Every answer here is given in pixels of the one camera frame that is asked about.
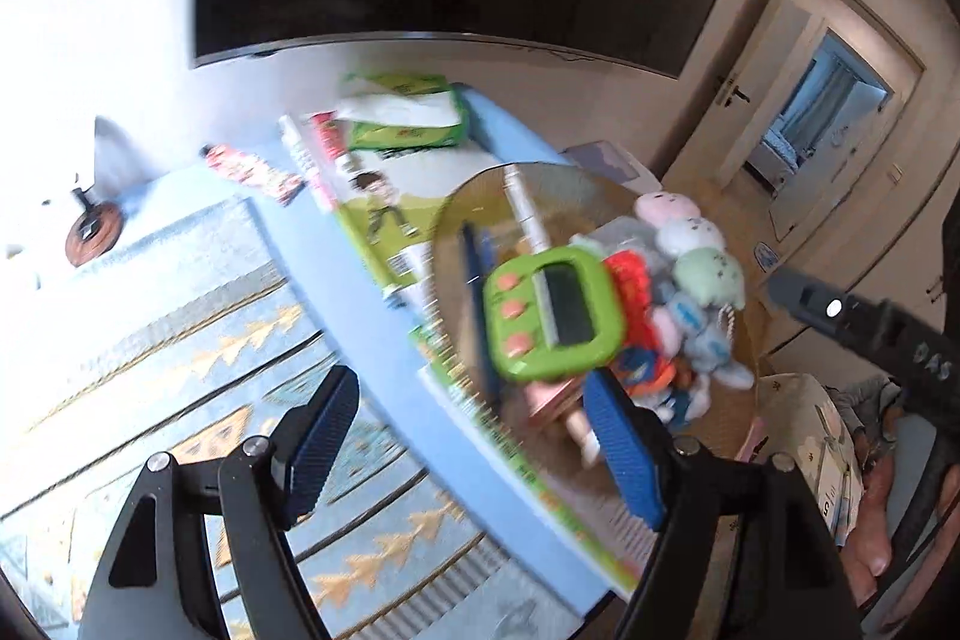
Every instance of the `blue table surface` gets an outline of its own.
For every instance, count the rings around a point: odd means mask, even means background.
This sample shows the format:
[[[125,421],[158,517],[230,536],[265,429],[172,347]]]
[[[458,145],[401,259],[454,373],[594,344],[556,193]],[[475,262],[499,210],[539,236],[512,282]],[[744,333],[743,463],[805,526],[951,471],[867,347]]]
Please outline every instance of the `blue table surface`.
[[[473,111],[470,135],[503,162],[569,163],[515,116],[461,86]],[[280,140],[253,152],[294,170]],[[272,252],[364,385],[380,413],[476,522],[580,615],[610,589],[607,579],[520,482],[497,468],[440,406],[418,372],[411,311],[392,310],[334,215],[301,193],[287,207],[224,180],[203,165],[171,172],[121,199],[128,215],[121,244],[154,232],[234,194],[256,204]]]

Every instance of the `button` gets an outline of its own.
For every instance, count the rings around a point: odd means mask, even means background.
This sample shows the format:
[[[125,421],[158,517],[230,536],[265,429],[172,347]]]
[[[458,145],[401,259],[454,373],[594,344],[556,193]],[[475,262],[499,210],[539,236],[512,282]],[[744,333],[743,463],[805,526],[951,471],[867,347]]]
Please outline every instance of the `button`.
[[[511,359],[518,359],[534,349],[534,338],[530,332],[517,332],[507,337],[503,343],[507,356]]]
[[[496,278],[496,287],[499,290],[510,290],[517,287],[517,284],[520,282],[520,277],[517,277],[512,272],[507,272],[506,274],[501,274]]]
[[[500,305],[500,315],[507,320],[512,320],[520,316],[526,309],[527,305],[521,299],[510,299]]]

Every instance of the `patterned rug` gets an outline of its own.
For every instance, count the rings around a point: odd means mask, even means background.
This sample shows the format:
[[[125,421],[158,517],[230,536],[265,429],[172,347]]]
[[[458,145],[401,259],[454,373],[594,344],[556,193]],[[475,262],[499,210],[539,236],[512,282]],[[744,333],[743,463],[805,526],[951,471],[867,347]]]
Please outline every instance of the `patterned rug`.
[[[203,461],[269,434],[336,356],[238,199],[90,263],[43,305],[38,340],[72,329],[56,350],[24,343],[13,362],[21,369],[0,380],[0,394],[16,399],[7,423],[19,432],[0,465],[0,566],[61,640],[76,637],[147,456]],[[24,393],[13,379],[28,371]],[[560,640],[580,624],[366,401],[316,509],[287,537],[337,638]],[[208,518],[208,542],[230,634],[251,640],[220,518]]]

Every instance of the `metal screw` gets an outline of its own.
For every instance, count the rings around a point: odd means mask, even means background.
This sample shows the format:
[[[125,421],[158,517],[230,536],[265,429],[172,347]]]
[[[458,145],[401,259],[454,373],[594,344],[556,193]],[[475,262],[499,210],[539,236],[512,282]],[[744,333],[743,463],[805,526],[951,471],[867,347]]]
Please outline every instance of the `metal screw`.
[[[261,453],[266,453],[269,446],[270,440],[258,434],[244,441],[243,452],[247,456],[259,456]]]
[[[147,459],[147,469],[151,472],[162,472],[170,466],[169,453],[154,453]]]
[[[689,434],[681,434],[680,437],[674,437],[673,447],[680,456],[695,456],[700,453],[700,441],[696,437],[690,437]]]
[[[792,472],[797,463],[793,461],[793,456],[789,453],[774,453],[770,456],[770,461],[779,472]]]

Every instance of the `barcode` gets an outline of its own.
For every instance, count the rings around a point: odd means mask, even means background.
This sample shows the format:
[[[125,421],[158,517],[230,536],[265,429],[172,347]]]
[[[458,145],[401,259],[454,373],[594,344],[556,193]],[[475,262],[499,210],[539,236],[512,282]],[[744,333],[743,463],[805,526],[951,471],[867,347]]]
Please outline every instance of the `barcode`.
[[[390,266],[390,271],[392,271],[392,273],[394,273],[397,277],[400,277],[404,274],[413,274],[414,272],[413,268],[410,266],[410,263],[407,261],[406,256],[404,256],[402,252],[387,258],[387,266]]]

